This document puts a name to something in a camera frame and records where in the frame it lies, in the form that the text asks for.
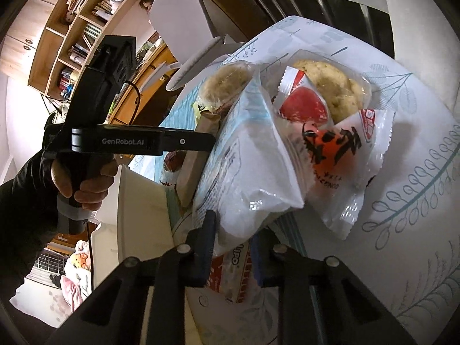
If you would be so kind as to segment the person's left hand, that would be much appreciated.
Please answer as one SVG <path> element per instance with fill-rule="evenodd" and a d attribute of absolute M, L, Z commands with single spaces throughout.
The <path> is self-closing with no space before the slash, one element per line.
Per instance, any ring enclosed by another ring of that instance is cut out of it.
<path fill-rule="evenodd" d="M 51 165 L 51 179 L 56 188 L 65 198 L 72 196 L 83 209 L 96 211 L 101 208 L 102 202 L 108 196 L 108 190 L 114 184 L 118 172 L 118 163 L 115 159 L 105 164 L 98 175 L 82 181 L 78 190 L 72 189 L 70 177 L 61 164 L 55 159 Z"/>

